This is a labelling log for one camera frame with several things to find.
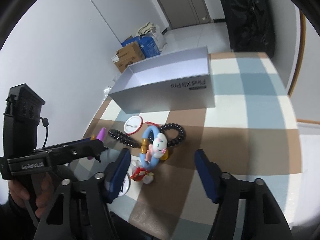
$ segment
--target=white tiled floor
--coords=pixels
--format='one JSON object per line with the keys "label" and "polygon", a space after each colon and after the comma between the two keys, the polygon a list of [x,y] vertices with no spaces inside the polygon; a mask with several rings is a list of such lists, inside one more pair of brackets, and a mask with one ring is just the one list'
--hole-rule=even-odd
{"label": "white tiled floor", "polygon": [[230,52],[226,23],[209,23],[168,31],[168,46],[163,53],[208,46],[209,53]]}

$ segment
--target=white round badge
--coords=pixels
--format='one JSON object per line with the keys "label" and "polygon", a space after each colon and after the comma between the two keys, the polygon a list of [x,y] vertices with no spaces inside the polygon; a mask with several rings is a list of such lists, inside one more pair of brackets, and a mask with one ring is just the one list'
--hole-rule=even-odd
{"label": "white round badge", "polygon": [[141,116],[134,115],[124,123],[123,130],[128,135],[134,134],[140,130],[142,124],[143,124],[143,120]]}
{"label": "white round badge", "polygon": [[124,177],[124,181],[119,191],[118,197],[121,197],[124,194],[126,194],[129,190],[129,187],[130,187],[130,177],[129,177],[129,174],[127,173],[127,175]]}

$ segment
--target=blue cardboard box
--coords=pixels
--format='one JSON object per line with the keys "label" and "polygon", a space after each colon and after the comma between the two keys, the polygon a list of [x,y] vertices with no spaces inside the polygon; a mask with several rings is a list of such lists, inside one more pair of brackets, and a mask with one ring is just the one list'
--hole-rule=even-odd
{"label": "blue cardboard box", "polygon": [[125,45],[128,45],[135,41],[138,42],[140,49],[142,53],[145,55],[145,57],[154,57],[154,56],[160,55],[160,51],[152,37],[140,38],[136,36],[136,37],[133,37],[132,39],[122,42],[121,45],[122,47],[124,47]]}

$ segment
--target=brown cardboard box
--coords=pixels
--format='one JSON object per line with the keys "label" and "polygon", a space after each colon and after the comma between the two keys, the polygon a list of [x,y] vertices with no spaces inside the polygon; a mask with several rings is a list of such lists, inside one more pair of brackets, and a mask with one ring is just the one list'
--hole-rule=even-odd
{"label": "brown cardboard box", "polygon": [[112,61],[122,73],[130,64],[145,58],[138,43],[135,41],[119,49],[117,54],[112,58]]}

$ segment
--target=metal screw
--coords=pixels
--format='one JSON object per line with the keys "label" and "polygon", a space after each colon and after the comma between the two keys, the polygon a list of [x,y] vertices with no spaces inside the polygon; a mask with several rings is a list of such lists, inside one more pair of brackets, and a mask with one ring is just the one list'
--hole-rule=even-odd
{"label": "metal screw", "polygon": [[98,172],[98,173],[96,173],[96,174],[94,175],[94,177],[95,177],[96,179],[102,179],[102,178],[104,177],[104,173],[103,173],[103,172]]}
{"label": "metal screw", "polygon": [[229,173],[227,173],[227,172],[224,172],[224,173],[222,173],[221,178],[223,178],[223,179],[230,179],[230,178],[231,178],[231,175],[230,175]]}
{"label": "metal screw", "polygon": [[66,185],[68,185],[70,182],[71,182],[70,179],[64,179],[64,180],[61,182],[61,184],[62,184],[63,186],[66,186]]}
{"label": "metal screw", "polygon": [[264,181],[262,179],[256,179],[256,183],[258,185],[263,185],[264,184]]}

